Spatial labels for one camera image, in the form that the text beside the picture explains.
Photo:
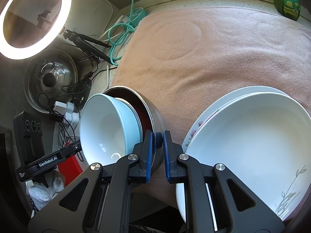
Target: red object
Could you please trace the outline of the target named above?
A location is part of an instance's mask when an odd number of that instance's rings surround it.
[[[58,168],[59,172],[66,178],[66,186],[83,172],[75,156],[71,156],[66,161],[60,163]]]

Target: bottle label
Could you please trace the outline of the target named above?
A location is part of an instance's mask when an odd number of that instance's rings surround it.
[[[299,0],[284,0],[284,12],[298,17],[299,14]]]

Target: metal bowl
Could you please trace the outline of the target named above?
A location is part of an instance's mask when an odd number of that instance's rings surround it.
[[[164,159],[162,149],[162,134],[165,131],[165,122],[156,106],[141,93],[126,86],[114,86],[104,94],[127,101],[137,112],[142,124],[143,138],[146,130],[152,130],[155,140],[152,152],[151,174],[159,168]]]
[[[62,87],[77,81],[78,72],[71,56],[60,49],[47,49],[29,62],[24,79],[24,93],[32,107],[48,113],[46,109],[55,101],[66,103],[70,99],[69,95],[61,96],[65,94]]]

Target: green bottle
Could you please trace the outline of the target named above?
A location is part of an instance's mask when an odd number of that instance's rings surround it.
[[[274,0],[274,6],[283,16],[297,21],[300,15],[300,0]]]

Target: white plate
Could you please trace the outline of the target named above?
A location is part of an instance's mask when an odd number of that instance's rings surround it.
[[[210,118],[186,154],[210,166],[225,164],[285,220],[310,185],[310,133],[310,116],[298,102],[279,93],[253,93]],[[176,199],[185,220],[182,185]]]
[[[257,93],[257,92],[275,92],[275,93],[280,93],[280,94],[284,94],[287,95],[286,93],[284,93],[283,91],[279,90],[279,89],[275,89],[272,87],[267,87],[267,86],[249,86],[249,87],[244,87],[244,88],[240,88],[240,89],[236,89],[224,96],[222,96],[221,98],[219,98],[217,101],[215,101],[214,103],[212,103],[200,116],[199,118],[194,122],[194,124],[192,125],[191,129],[188,131],[183,143],[182,143],[182,148],[183,151],[185,152],[189,143],[191,142],[193,136],[195,135],[195,133],[198,131],[198,129],[200,129],[200,126],[207,120],[209,119],[209,117],[211,117],[213,114],[215,114],[216,112],[218,112],[223,106],[225,106],[226,104],[228,104],[228,102],[241,97],[243,95],[246,94],[250,94],[250,93]]]
[[[225,103],[225,104],[222,105],[219,109],[217,109],[216,111],[214,111],[208,118],[206,118],[206,120],[205,120],[204,122],[202,122],[202,123],[200,122],[200,124],[201,124],[200,127],[199,127],[199,128],[197,129],[197,131],[194,133],[194,135],[193,135],[192,138],[190,139],[190,142],[188,142],[188,144],[187,144],[188,146],[187,146],[187,147],[190,146],[191,141],[194,140],[194,138],[195,138],[195,136],[197,135],[198,131],[204,126],[204,124],[205,124],[209,119],[212,118],[213,115],[215,115],[218,111],[220,111],[223,107],[227,106],[229,103],[232,103],[233,101],[235,101],[235,100],[237,100],[237,99],[239,99],[239,98],[241,98],[241,97],[244,97],[244,96],[246,96],[246,95],[242,95],[242,96],[240,96],[240,97],[234,98],[234,99],[232,99],[231,101]]]

